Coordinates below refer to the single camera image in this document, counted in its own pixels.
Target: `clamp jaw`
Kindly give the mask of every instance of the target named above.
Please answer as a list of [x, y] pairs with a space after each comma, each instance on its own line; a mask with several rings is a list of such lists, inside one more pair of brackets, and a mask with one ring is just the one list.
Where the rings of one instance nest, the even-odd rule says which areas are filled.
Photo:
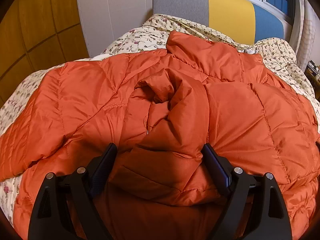
[[[219, 193], [228, 201], [207, 240], [234, 240], [249, 193], [254, 193], [244, 235], [237, 240], [292, 240], [288, 212], [279, 186], [271, 173], [248, 175], [216, 154], [210, 144], [202, 149], [204, 163]], [[117, 154], [110, 143], [101, 157], [87, 168], [57, 177], [50, 172], [37, 195], [29, 225], [28, 240], [83, 240], [73, 227], [66, 194], [71, 194], [88, 240], [113, 240], [92, 199], [107, 182]]]

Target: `puffer jacket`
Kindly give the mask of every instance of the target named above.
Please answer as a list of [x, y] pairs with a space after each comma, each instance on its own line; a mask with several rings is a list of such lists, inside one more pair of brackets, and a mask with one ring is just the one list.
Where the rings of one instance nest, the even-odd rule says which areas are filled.
[[43, 78], [0, 137], [0, 181], [24, 172], [13, 217], [23, 239], [45, 175], [86, 166], [110, 142], [119, 153], [94, 201], [115, 239], [206, 239], [224, 202], [202, 163], [208, 142], [249, 174], [273, 173], [294, 239], [308, 228], [320, 173], [310, 102], [260, 55], [176, 31], [166, 48]]

